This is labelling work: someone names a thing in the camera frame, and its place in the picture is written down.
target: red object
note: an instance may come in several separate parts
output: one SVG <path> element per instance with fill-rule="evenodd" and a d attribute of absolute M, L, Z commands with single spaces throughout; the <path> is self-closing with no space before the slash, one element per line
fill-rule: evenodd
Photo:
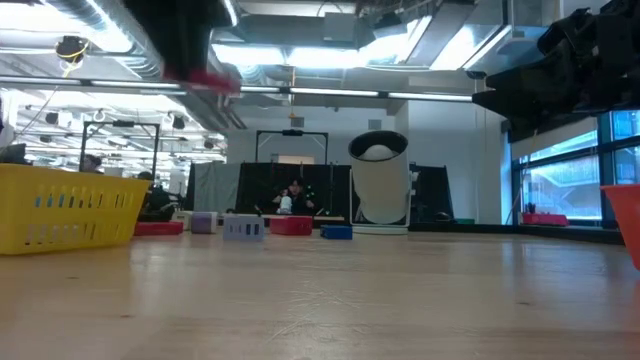
<path fill-rule="evenodd" d="M 522 223 L 526 225 L 569 226 L 569 220 L 566 216 L 553 214 L 522 214 Z"/>
<path fill-rule="evenodd" d="M 287 216 L 270 219 L 269 229 L 278 235 L 311 235 L 313 218 L 311 216 Z"/>
<path fill-rule="evenodd" d="M 180 235 L 184 231 L 181 222 L 168 223 L 137 223 L 134 236 L 149 235 Z"/>
<path fill-rule="evenodd" d="M 602 190 L 616 213 L 633 265 L 640 270 L 640 185 L 603 186 Z"/>
<path fill-rule="evenodd" d="M 171 81 L 183 81 L 169 69 L 165 69 L 164 78 Z M 203 86 L 211 88 L 221 94 L 239 94 L 240 82 L 229 75 L 208 73 L 206 70 L 193 70 L 189 74 L 188 82 L 190 86 Z"/>

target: yellow basket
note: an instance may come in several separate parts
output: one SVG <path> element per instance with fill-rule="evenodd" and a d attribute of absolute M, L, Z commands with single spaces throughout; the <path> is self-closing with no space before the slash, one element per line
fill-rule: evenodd
<path fill-rule="evenodd" d="M 125 244 L 148 181 L 0 164 L 0 254 Z"/>

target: person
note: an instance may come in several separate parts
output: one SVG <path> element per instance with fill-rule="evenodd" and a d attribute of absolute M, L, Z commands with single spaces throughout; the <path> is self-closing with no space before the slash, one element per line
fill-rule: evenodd
<path fill-rule="evenodd" d="M 102 166 L 102 159 L 94 155 L 85 155 L 82 163 L 82 172 L 102 174 L 98 168 Z"/>
<path fill-rule="evenodd" d="M 148 171 L 138 174 L 138 179 L 151 181 L 149 190 L 142 203 L 142 209 L 138 216 L 140 222 L 168 222 L 171 221 L 175 208 L 171 202 L 169 193 L 161 186 L 153 186 L 153 175 Z"/>
<path fill-rule="evenodd" d="M 287 187 L 288 197 L 291 198 L 291 213 L 294 215 L 314 215 L 315 204 L 307 199 L 304 193 L 304 180 L 301 177 L 294 177 Z M 276 196 L 272 202 L 280 204 L 282 195 Z"/>

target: blue box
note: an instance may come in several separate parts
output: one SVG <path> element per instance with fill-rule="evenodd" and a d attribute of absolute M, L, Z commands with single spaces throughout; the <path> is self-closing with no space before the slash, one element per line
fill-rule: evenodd
<path fill-rule="evenodd" d="M 320 236 L 329 240 L 352 240 L 353 231 L 351 226 L 322 225 Z"/>

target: orange bin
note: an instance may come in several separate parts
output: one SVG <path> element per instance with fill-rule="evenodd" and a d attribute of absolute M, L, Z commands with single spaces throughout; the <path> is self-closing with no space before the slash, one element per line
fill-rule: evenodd
<path fill-rule="evenodd" d="M 640 270 L 640 185 L 603 186 L 633 265 Z"/>

